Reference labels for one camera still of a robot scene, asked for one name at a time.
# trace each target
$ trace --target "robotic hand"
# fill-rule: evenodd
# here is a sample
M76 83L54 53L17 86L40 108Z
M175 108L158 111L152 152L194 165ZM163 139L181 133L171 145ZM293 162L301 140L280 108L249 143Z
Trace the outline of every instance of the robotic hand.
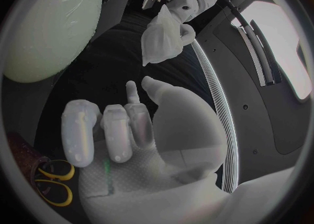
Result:
M168 1L142 35L143 66L179 55L183 46L195 39L194 29L183 23L214 6L217 0Z

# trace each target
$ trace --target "yellow scissors handle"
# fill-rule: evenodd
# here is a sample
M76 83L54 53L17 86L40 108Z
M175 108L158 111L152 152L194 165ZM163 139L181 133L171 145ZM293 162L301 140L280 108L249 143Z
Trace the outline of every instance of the yellow scissors handle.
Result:
M48 183L54 183L54 184L58 184L58 185L61 185L61 186L64 186L67 193L68 193L68 198L66 199L65 202L62 202L62 203L55 203L55 202L52 202L50 200L48 200L46 197L43 196L43 194L41 193L41 191L39 189L38 192L40 193L41 197L43 197L45 199L45 201L47 201L48 203L56 206L56 207L66 207L68 206L71 202L72 202L72 199L73 199L73 194L72 194L72 191L71 189L67 186L67 185L64 185L63 183L60 183L60 182L57 182L57 181L50 181L50 180L35 180L35 182L48 182Z
M63 161L63 162L68 163L68 161L66 161L66 160L53 160L52 162L55 162L55 161ZM38 171L41 172L43 175L45 175L48 178L58 178L61 181L68 181L74 176L75 168L73 165L71 165L70 171L68 172L68 174L65 174L65 175L57 175L57 174L48 173L48 172L45 172L41 168L38 168Z

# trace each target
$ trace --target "scissors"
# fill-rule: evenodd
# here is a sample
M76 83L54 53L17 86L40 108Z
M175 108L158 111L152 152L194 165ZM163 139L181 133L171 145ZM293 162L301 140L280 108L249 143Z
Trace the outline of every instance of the scissors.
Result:
M53 173L54 170L56 170L55 168L58 166L61 167L61 169L59 170L62 171L62 172L59 171L59 173L64 173L64 174ZM74 176L74 172L75 172L74 166L71 165L66 160L53 160L53 161L41 164L40 167L37 168L35 178L34 178L37 190L39 194L41 195L41 197L48 203L57 207L68 206L72 202L73 194L72 194L71 189L67 185L62 183L61 181L70 180ZM51 191L51 187L56 186L56 185L57 187L58 186L64 187L66 190L67 199L64 202L57 203L57 202L47 199L46 197Z

